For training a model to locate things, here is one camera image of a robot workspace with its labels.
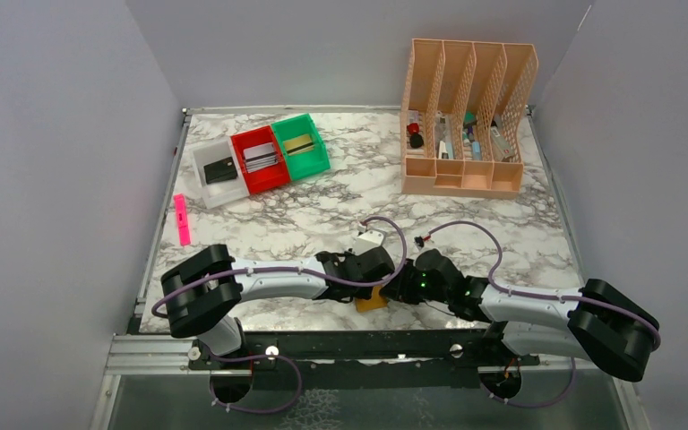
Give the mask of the yellow-brown card holder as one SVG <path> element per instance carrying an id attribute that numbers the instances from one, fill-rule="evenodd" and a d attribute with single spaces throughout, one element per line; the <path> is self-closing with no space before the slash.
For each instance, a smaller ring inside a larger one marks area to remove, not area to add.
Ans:
<path id="1" fill-rule="evenodd" d="M 388 305 L 388 299 L 381 295 L 382 285 L 375 286 L 372 289 L 371 296 L 369 298 L 355 299 L 355 307 L 359 313 L 366 313 L 376 309 L 384 308 Z"/>

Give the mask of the green plastic bin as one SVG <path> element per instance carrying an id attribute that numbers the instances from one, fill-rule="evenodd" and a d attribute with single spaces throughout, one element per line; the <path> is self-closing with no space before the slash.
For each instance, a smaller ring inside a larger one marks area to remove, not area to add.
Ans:
<path id="1" fill-rule="evenodd" d="M 292 181 L 321 174 L 331 168 L 327 147 L 309 114 L 271 124 Z"/>

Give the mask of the red plastic bin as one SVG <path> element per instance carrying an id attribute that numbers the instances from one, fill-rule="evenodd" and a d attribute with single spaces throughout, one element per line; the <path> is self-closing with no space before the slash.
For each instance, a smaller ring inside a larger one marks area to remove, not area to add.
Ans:
<path id="1" fill-rule="evenodd" d="M 286 161 L 272 129 L 266 125 L 230 137 L 250 194 L 291 182 Z"/>

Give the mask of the white plastic bin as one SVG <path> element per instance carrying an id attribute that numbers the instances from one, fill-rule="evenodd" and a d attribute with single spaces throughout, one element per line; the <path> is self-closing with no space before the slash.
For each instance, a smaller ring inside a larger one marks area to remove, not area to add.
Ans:
<path id="1" fill-rule="evenodd" d="M 192 149 L 199 193 L 207 209 L 249 196 L 244 175 L 228 137 L 198 144 Z"/>

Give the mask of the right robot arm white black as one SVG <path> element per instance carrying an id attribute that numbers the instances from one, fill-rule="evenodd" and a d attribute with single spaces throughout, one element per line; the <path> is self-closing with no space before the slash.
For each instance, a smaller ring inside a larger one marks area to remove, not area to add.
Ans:
<path id="1" fill-rule="evenodd" d="M 464 275 L 431 249 L 407 261 L 381 294 L 411 305 L 439 302 L 465 321 L 500 323 L 499 340 L 515 356 L 580 358 L 628 382 L 643 379 L 658 346 L 658 320 L 602 279 L 552 291 L 495 285 Z"/>

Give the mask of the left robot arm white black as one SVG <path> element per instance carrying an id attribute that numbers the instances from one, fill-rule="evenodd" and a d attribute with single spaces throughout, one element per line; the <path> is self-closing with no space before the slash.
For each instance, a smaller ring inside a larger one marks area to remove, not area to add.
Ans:
<path id="1" fill-rule="evenodd" d="M 210 245 L 166 271 L 163 298 L 152 314 L 168 321 L 175 339 L 196 337 L 217 356 L 242 347 L 242 329 L 230 311 L 253 300 L 295 297 L 346 301 L 369 296 L 397 268 L 381 246 L 363 254 L 320 252 L 295 261 L 236 258 Z"/>

